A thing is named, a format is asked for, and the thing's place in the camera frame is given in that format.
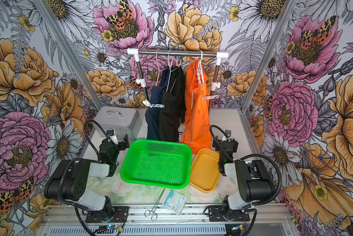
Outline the white clothespin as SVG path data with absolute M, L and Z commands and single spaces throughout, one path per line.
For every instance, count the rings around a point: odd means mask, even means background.
M 153 107 L 153 105 L 147 99 L 143 100 L 142 103 L 147 107 L 150 107 L 150 108 Z

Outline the navy blue shorts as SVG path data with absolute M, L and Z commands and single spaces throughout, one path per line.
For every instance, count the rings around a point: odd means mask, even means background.
M 147 139 L 148 140 L 160 140 L 159 136 L 159 115 L 161 111 L 160 105 L 162 105 L 163 91 L 166 89 L 170 70 L 166 69 L 162 72 L 160 82 L 157 86 L 154 86 L 151 90 L 150 103 L 153 106 L 149 107 L 145 113 L 146 122 L 148 125 Z

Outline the pink hanger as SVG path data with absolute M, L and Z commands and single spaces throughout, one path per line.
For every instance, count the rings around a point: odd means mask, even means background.
M 159 62 L 158 62 L 158 51 L 159 51 L 159 49 L 157 49 L 156 55 L 155 55 L 155 58 L 156 58 L 156 65 L 157 65 L 157 80 L 156 80 L 155 86 L 158 85 L 159 77 L 160 77 L 160 67 L 159 67 Z

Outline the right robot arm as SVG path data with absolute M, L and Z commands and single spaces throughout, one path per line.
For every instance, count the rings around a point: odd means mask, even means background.
M 219 152 L 218 171 L 221 175 L 235 177 L 238 191 L 227 195 L 221 206 L 208 206 L 211 222 L 250 220 L 248 212 L 253 206 L 264 205 L 276 198 L 281 186 L 275 186 L 262 158 L 275 163 L 267 156 L 249 154 L 234 160 L 238 142 L 234 139 L 218 140 L 214 137 L 213 147 Z

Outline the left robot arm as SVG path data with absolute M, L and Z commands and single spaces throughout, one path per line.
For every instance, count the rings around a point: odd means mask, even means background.
M 97 222 L 122 220 L 115 214 L 109 197 L 87 187 L 89 178 L 112 177 L 119 165 L 120 151 L 129 147 L 127 135 L 117 144 L 112 138 L 109 136 L 102 141 L 100 162 L 83 158 L 61 161 L 45 186 L 45 198 L 84 210 Z

